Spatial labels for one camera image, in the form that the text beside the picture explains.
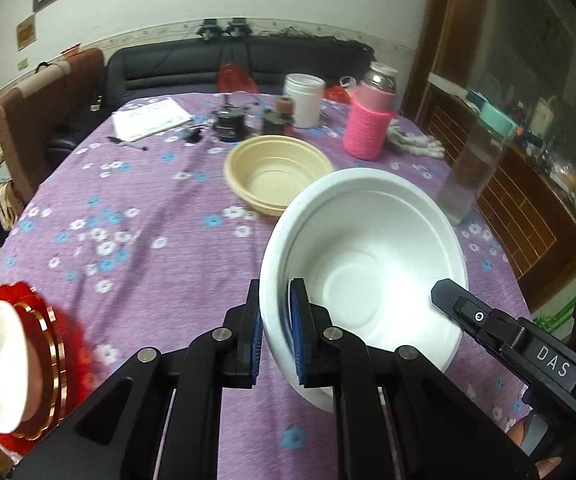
screw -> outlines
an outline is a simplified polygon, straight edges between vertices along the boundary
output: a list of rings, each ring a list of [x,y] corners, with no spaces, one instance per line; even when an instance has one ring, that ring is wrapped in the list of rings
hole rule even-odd
[[[399,347],[399,355],[406,361],[412,361],[412,359],[417,359],[419,352],[412,346],[404,345]]]
[[[343,335],[344,331],[336,326],[329,326],[324,330],[324,337],[329,341],[336,341],[337,339],[341,339],[341,336]]]
[[[215,339],[215,341],[226,341],[226,339],[230,339],[230,336],[232,336],[231,330],[224,326],[212,331],[212,338]]]
[[[157,357],[157,351],[154,348],[142,348],[137,352],[137,359],[142,363],[149,363]]]

beige bowl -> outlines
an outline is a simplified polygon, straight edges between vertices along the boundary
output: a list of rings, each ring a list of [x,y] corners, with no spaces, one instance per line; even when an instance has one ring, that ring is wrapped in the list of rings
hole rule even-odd
[[[232,150],[223,167],[230,188],[254,209],[281,216],[300,192],[334,168],[304,140],[261,136]]]

table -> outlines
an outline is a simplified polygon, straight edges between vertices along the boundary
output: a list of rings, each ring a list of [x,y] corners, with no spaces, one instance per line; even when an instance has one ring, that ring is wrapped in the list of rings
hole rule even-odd
[[[219,94],[174,99],[196,120],[223,102]],[[232,100],[251,99],[236,94]],[[275,98],[260,99],[267,105]],[[328,123],[299,133],[336,169],[380,168],[431,196],[439,190],[449,171],[444,161],[385,150],[377,161],[361,162],[340,142],[348,108],[324,102],[323,109]],[[400,125],[417,131],[406,119]],[[209,136],[186,143],[172,130],[139,141],[149,148],[140,152],[111,144],[106,136],[113,134],[109,120],[40,186],[0,251],[0,285],[24,280],[84,326],[97,367],[86,378],[91,384],[139,348],[183,348],[219,326],[258,277],[276,223],[226,185],[222,167],[231,145]],[[471,213],[457,234],[470,290],[512,316],[528,316],[508,259],[482,217]],[[504,430],[527,414],[523,384],[468,336],[447,375]],[[337,477],[334,416],[292,389],[265,344],[257,386],[224,390],[219,475]]]

bottle cap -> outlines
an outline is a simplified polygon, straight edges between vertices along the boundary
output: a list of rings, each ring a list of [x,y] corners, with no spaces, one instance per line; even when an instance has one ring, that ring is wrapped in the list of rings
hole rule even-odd
[[[517,124],[490,103],[484,103],[481,106],[479,118],[498,134],[505,137],[513,136],[517,130]]]
[[[277,102],[274,105],[278,114],[281,115],[292,115],[294,110],[294,100],[289,97],[281,96],[277,98]]]

red bag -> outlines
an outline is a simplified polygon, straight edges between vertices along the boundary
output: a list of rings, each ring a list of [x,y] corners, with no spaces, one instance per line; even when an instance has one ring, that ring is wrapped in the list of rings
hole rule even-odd
[[[236,63],[226,63],[219,68],[217,76],[219,92],[250,92],[259,93],[259,89],[252,78],[246,74]]]

